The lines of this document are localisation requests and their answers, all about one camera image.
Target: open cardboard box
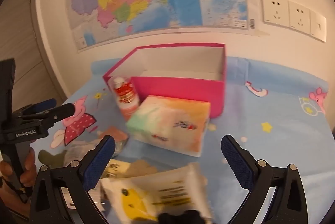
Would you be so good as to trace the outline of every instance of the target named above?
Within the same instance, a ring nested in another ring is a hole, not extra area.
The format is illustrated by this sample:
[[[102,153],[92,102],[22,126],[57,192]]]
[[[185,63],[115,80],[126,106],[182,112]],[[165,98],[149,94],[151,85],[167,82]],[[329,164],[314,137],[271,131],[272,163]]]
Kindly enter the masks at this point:
[[[103,76],[111,91],[113,77],[131,77],[141,101],[157,95],[210,102],[210,117],[218,117],[224,105],[225,46],[176,43],[137,47]]]

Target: white switch plate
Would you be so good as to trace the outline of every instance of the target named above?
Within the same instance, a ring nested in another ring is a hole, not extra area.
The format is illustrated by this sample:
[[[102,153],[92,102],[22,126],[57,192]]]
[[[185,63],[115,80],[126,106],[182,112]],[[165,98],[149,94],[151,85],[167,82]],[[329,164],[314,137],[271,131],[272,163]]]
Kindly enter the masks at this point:
[[[310,10],[306,7],[289,1],[290,28],[310,34]]]
[[[311,10],[311,35],[321,41],[326,42],[327,21],[321,14]]]
[[[287,0],[263,0],[265,23],[289,26],[289,2]]]

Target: metal screw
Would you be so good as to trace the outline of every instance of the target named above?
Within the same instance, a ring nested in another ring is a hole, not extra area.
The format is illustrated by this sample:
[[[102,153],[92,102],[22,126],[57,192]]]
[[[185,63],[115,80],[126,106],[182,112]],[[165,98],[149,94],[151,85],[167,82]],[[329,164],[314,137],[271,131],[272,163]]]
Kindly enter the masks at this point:
[[[72,167],[77,167],[77,166],[79,165],[79,161],[72,161],[72,162],[70,163],[70,165],[71,165]]]
[[[266,166],[266,161],[259,160],[258,165],[264,167],[264,166]]]
[[[293,171],[296,170],[296,166],[294,164],[290,164],[290,169],[292,169]]]
[[[42,165],[41,167],[41,171],[46,171],[48,169],[48,166],[47,165]]]

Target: bottle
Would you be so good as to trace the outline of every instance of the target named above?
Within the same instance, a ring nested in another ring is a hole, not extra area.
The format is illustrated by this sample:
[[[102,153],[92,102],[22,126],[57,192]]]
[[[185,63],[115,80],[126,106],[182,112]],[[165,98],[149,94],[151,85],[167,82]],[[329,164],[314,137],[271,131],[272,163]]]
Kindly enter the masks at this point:
[[[130,79],[115,77],[113,79],[113,90],[116,94],[116,103],[126,121],[138,109],[140,100]]]

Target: finger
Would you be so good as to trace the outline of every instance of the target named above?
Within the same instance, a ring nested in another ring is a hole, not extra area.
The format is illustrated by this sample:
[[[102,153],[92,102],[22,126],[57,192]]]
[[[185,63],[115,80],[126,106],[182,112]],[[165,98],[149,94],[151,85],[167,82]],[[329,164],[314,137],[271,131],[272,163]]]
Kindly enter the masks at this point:
[[[31,180],[29,182],[26,182],[23,184],[24,187],[31,187],[31,186],[34,186],[35,184],[35,180]]]
[[[25,184],[31,180],[35,180],[37,176],[36,165],[33,165],[30,170],[26,170],[20,177],[20,182]]]
[[[1,161],[0,172],[4,177],[9,177],[13,173],[13,169],[8,163]]]
[[[30,170],[34,165],[35,165],[35,151],[33,148],[30,148],[26,161],[24,162],[24,167],[26,168],[26,170]]]

